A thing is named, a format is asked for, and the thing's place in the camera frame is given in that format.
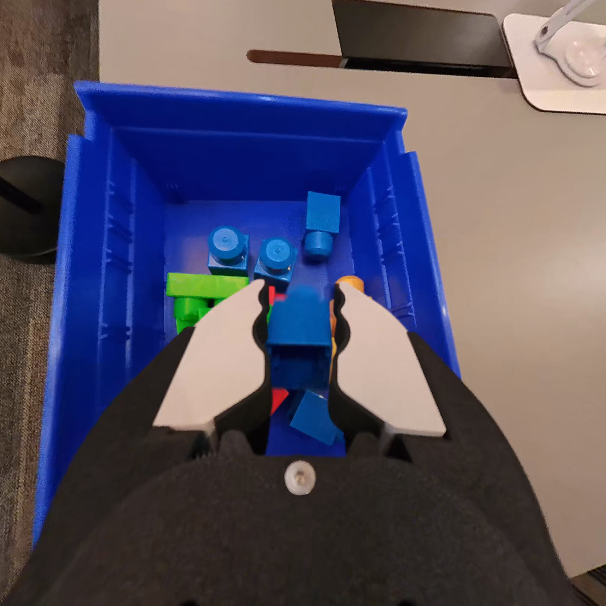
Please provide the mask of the blue plastic bin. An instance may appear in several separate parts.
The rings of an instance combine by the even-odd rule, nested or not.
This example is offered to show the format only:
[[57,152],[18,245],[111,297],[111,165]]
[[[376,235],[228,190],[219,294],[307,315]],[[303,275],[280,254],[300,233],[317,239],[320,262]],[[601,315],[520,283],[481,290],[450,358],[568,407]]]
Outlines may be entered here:
[[[33,542],[99,416],[176,336],[168,272],[208,273],[220,225],[284,238],[292,285],[348,273],[460,376],[405,109],[169,87],[74,85],[85,133],[67,141]],[[341,199],[328,261],[302,241],[308,192]]]

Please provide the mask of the black floor stand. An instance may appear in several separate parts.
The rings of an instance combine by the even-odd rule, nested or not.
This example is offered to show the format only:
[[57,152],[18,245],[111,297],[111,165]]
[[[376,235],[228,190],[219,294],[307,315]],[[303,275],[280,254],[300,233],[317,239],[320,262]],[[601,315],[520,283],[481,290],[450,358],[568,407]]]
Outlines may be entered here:
[[56,261],[65,165],[43,156],[1,161],[1,255],[26,264]]

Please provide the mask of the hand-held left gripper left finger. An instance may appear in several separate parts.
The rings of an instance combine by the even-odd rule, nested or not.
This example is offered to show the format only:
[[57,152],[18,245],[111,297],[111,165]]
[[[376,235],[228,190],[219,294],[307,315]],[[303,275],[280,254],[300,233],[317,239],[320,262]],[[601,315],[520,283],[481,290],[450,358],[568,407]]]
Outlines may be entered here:
[[269,286],[254,280],[193,328],[153,427],[202,433],[211,448],[228,431],[256,437],[270,420]]

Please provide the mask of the blue toy block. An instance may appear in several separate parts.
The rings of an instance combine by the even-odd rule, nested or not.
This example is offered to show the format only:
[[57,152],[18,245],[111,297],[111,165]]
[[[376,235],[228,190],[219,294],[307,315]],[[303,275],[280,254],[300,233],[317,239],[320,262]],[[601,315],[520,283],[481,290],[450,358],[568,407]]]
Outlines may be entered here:
[[264,239],[254,266],[254,279],[265,280],[278,293],[286,293],[292,279],[297,249],[286,239]]
[[208,269],[212,275],[248,277],[250,237],[230,225],[208,236]]
[[291,428],[325,446],[344,443],[343,432],[330,418],[328,400],[314,391],[297,391],[287,418]]
[[330,309],[315,288],[296,286],[275,303],[267,350],[275,388],[328,390],[333,351]]
[[302,245],[310,262],[325,262],[333,252],[340,228],[341,199],[337,195],[308,192],[306,228]]

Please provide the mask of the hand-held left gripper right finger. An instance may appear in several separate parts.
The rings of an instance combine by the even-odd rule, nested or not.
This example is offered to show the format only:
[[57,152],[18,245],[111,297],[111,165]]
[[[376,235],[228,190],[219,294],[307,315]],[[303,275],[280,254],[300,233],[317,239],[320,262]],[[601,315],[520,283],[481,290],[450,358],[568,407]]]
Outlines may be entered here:
[[447,435],[411,335],[352,284],[335,284],[336,353],[328,409],[347,456],[389,453],[399,436]]

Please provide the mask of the orange toy block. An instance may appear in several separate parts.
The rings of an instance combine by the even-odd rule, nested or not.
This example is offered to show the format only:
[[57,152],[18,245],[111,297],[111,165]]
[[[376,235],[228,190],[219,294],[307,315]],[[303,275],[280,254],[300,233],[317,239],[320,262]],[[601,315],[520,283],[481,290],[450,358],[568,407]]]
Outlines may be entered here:
[[[336,280],[335,285],[337,284],[350,284],[353,288],[358,290],[361,293],[365,292],[365,285],[362,279],[354,275],[342,276]],[[331,362],[335,357],[337,346],[335,342],[335,332],[336,332],[336,316],[334,314],[334,300],[331,299],[329,302],[330,309],[330,327],[331,327],[331,342],[332,342],[332,351],[331,351]]]

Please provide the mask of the white document stand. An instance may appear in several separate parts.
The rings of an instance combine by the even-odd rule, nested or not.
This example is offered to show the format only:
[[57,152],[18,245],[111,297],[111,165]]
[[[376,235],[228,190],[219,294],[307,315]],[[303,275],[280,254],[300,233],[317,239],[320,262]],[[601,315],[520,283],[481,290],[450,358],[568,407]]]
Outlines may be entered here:
[[502,23],[522,94],[555,113],[605,115],[605,25],[577,18],[594,1],[569,1],[549,18],[511,13]]

